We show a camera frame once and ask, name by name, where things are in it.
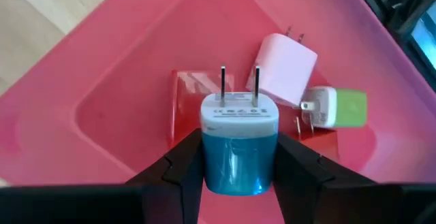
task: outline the wooden floor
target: wooden floor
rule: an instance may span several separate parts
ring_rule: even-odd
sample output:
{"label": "wooden floor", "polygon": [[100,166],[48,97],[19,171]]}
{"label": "wooden floor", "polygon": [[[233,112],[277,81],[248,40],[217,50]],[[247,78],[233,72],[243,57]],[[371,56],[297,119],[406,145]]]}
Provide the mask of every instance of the wooden floor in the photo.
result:
{"label": "wooden floor", "polygon": [[0,95],[102,1],[0,0]]}

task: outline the pink plastic bin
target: pink plastic bin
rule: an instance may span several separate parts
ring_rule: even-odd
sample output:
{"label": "pink plastic bin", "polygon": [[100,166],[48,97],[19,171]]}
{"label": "pink plastic bin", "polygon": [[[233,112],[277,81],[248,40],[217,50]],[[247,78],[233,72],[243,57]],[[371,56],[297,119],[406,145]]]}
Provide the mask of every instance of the pink plastic bin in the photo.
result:
{"label": "pink plastic bin", "polygon": [[[168,149],[173,69],[226,65],[243,87],[262,38],[289,25],[319,55],[312,84],[368,94],[341,163],[374,180],[436,181],[436,97],[363,0],[105,0],[0,99],[0,177],[124,182]],[[282,223],[274,193],[204,190],[200,223]]]}

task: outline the metal prong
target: metal prong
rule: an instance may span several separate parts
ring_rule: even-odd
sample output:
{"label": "metal prong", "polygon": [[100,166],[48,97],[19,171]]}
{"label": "metal prong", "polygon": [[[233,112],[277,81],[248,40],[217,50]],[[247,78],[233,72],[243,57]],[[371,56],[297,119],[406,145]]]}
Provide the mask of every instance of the metal prong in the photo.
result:
{"label": "metal prong", "polygon": [[313,128],[313,123],[312,123],[312,113],[309,113],[309,123],[311,124],[311,130],[312,130],[312,136],[315,136],[315,130]]}
{"label": "metal prong", "polygon": [[291,37],[291,30],[292,30],[292,26],[289,26],[289,27],[286,29],[286,33],[285,33],[285,35],[288,36],[288,37]]}
{"label": "metal prong", "polygon": [[257,107],[259,105],[259,75],[260,75],[260,67],[256,66],[254,71],[254,87],[253,87],[253,99],[252,104],[253,107]]}
{"label": "metal prong", "polygon": [[225,66],[221,66],[221,99],[219,100],[219,105],[221,107],[225,106]]}
{"label": "metal prong", "polygon": [[303,111],[314,111],[314,109],[315,109],[315,102],[313,102],[313,101],[302,101],[300,103],[300,108]]}
{"label": "metal prong", "polygon": [[297,124],[298,139],[301,140],[300,119],[297,116],[295,117],[295,123]]}
{"label": "metal prong", "polygon": [[300,37],[298,37],[298,43],[301,44],[302,40],[305,38],[305,34],[300,34]]}

